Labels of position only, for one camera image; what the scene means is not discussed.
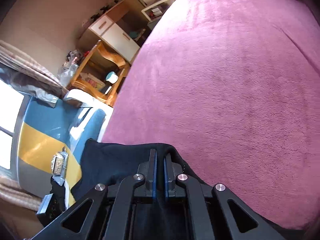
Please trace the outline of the black pants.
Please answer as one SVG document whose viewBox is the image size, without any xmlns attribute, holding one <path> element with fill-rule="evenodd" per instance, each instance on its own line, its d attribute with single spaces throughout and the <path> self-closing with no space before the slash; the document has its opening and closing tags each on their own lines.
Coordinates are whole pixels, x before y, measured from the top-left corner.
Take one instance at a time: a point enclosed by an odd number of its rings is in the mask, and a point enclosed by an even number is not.
<svg viewBox="0 0 320 240">
<path fill-rule="evenodd" d="M 156 199 L 146 195 L 150 150 L 157 152 Z M 165 198 L 164 159 L 174 163 L 176 192 Z M 105 186 L 97 215 L 99 239 L 303 239 L 304 230 L 286 229 L 255 213 L 230 189 L 201 180 L 168 144 L 121 145 L 89 139 L 80 159 L 76 200 Z"/>
</svg>

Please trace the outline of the light blue container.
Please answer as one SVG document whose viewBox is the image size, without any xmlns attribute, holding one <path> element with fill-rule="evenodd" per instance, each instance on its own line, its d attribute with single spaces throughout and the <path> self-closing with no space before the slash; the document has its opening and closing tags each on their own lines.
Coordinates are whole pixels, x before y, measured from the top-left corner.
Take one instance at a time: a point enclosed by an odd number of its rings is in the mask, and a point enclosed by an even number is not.
<svg viewBox="0 0 320 240">
<path fill-rule="evenodd" d="M 115 72 L 109 72 L 105 78 L 106 82 L 115 84 L 118 81 L 119 77 Z"/>
</svg>

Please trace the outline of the wooden shelf stand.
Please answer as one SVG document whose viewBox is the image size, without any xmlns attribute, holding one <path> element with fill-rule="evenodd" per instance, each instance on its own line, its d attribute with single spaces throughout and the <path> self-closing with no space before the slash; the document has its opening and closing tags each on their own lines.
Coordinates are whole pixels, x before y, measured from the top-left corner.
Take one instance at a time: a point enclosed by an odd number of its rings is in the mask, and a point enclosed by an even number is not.
<svg viewBox="0 0 320 240">
<path fill-rule="evenodd" d="M 119 54 L 107 50 L 101 40 L 85 54 L 67 88 L 83 90 L 97 100 L 113 107 L 121 86 L 130 70 Z M 115 84 L 106 82 L 109 72 L 115 72 L 119 79 Z"/>
</svg>

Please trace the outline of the blue yellow mat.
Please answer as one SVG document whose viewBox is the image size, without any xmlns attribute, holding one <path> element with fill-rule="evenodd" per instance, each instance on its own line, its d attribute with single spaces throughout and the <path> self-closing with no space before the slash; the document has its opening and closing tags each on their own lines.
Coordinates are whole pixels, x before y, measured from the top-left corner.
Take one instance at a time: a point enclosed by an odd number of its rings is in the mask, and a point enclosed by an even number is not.
<svg viewBox="0 0 320 240">
<path fill-rule="evenodd" d="M 22 189 L 44 197 L 52 186 L 52 158 L 68 154 L 65 204 L 75 200 L 71 188 L 81 179 L 80 159 L 88 139 L 97 140 L 113 109 L 98 100 L 82 102 L 79 108 L 58 100 L 55 107 L 32 98 L 25 110 L 17 150 L 17 180 Z"/>
</svg>

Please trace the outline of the pink bed sheet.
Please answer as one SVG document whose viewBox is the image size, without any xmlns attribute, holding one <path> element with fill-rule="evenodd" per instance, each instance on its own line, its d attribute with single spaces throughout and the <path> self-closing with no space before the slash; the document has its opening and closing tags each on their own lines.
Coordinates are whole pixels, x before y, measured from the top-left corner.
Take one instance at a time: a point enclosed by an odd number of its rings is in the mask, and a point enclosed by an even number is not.
<svg viewBox="0 0 320 240">
<path fill-rule="evenodd" d="M 319 24 L 299 0 L 176 0 L 103 142 L 162 142 L 290 229 L 319 214 Z"/>
</svg>

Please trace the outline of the white wooden cabinet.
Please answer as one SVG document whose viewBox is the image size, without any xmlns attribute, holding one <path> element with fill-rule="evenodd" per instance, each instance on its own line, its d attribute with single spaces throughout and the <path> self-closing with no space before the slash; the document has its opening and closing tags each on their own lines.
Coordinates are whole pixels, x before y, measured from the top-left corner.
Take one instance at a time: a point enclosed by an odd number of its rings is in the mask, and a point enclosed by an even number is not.
<svg viewBox="0 0 320 240">
<path fill-rule="evenodd" d="M 79 38 L 76 48 L 86 52 L 99 41 L 132 63 L 140 46 L 130 37 L 131 32 L 147 27 L 142 14 L 144 5 L 139 0 L 122 0 L 93 22 Z"/>
</svg>

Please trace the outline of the white bedside table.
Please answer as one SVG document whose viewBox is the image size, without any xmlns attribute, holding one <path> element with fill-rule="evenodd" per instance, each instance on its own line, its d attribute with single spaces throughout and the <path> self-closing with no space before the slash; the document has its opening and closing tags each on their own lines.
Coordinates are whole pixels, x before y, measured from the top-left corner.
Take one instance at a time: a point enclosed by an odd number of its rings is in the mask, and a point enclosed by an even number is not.
<svg viewBox="0 0 320 240">
<path fill-rule="evenodd" d="M 164 13 L 169 9 L 169 7 L 176 0 L 159 0 L 146 8 L 141 10 L 141 13 L 146 17 L 150 22 L 156 20 L 164 15 Z"/>
</svg>

